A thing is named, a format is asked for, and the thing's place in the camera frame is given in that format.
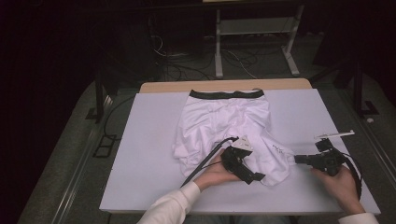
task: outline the wooden table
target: wooden table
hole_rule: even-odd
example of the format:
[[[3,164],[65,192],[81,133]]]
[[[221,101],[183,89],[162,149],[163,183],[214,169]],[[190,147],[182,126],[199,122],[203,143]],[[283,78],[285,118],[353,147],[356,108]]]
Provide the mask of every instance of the wooden table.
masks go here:
[[[299,90],[312,89],[305,78],[274,78],[184,82],[147,82],[142,85],[140,93],[178,92],[178,91],[249,91],[261,90]]]

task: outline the white board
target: white board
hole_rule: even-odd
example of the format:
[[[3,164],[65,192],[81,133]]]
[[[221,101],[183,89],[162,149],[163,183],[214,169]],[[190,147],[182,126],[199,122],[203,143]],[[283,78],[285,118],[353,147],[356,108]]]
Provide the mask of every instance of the white board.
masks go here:
[[[270,104],[270,134],[295,154],[317,154],[314,136],[338,133],[317,90],[264,91]],[[185,180],[172,144],[188,92],[139,93],[128,118],[100,209],[111,213],[142,212]],[[347,153],[340,137],[333,145]],[[282,183],[266,187],[254,181],[225,183],[205,190],[194,214],[309,215],[340,212],[337,202],[298,164]],[[380,211],[363,183],[367,212]]]

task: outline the white garment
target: white garment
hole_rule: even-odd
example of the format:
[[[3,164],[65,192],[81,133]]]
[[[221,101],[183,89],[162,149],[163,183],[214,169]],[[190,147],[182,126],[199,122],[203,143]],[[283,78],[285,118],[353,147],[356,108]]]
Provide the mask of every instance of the white garment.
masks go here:
[[[221,99],[200,99],[196,94],[220,95]],[[268,133],[269,103],[262,91],[238,93],[237,97],[241,98],[224,92],[191,92],[177,125],[174,155],[181,161],[183,175],[188,176],[217,143],[247,135],[253,146],[252,154],[244,158],[247,167],[265,174],[262,183],[273,186],[289,175],[290,165],[295,164],[293,152]]]
[[[201,191],[194,182],[162,196],[142,216],[139,224],[181,224]],[[340,224],[378,224],[371,213],[363,213],[338,220]]]

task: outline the person's left hand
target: person's left hand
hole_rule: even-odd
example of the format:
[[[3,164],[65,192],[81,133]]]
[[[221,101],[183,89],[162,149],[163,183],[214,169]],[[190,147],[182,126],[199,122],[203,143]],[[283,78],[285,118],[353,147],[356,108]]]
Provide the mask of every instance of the person's left hand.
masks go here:
[[[222,165],[220,155],[223,152],[224,149],[222,149],[209,163],[209,165],[213,165],[208,166],[204,172],[194,180],[200,191],[204,191],[204,189],[207,189],[210,186],[219,185],[224,182],[240,180],[236,175],[228,172]]]

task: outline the hand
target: hand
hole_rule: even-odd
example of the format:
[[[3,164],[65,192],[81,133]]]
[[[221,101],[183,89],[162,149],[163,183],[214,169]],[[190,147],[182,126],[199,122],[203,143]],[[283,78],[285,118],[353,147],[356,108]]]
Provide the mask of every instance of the hand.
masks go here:
[[[314,168],[311,169],[311,172],[323,182],[326,190],[337,199],[340,207],[348,215],[365,213],[363,206],[359,202],[355,180],[349,169],[341,166],[336,176],[329,176]]]
[[[204,172],[194,180],[195,184],[198,185],[198,188],[201,192],[204,191],[204,189],[209,188],[210,186],[219,185],[228,181],[240,180],[236,175],[228,172],[222,165],[220,155],[223,152],[224,149],[222,149],[218,153],[218,155],[209,163],[209,165],[213,165],[208,166],[204,170]]]

